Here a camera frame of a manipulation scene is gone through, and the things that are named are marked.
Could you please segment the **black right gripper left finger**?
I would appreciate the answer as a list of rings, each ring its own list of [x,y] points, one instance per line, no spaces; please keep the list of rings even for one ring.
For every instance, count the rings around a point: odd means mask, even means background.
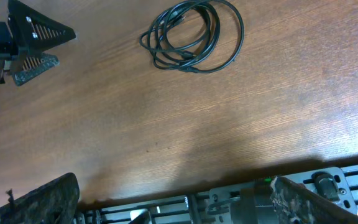
[[[66,173],[0,207],[0,223],[72,223],[80,197],[76,175]]]

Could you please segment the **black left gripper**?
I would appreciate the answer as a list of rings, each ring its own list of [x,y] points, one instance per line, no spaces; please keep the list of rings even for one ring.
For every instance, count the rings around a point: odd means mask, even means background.
[[[21,66],[18,46],[44,52],[75,39],[76,34],[71,27],[18,0],[8,0],[7,7],[10,29],[0,21],[0,84],[5,83],[6,75],[12,75],[16,86],[22,86],[60,61],[56,55],[41,53],[39,57],[27,57]]]

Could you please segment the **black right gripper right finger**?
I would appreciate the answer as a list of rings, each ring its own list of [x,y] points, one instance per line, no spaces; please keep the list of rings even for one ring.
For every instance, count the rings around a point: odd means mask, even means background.
[[[358,224],[357,215],[286,177],[275,177],[270,188],[279,224]]]

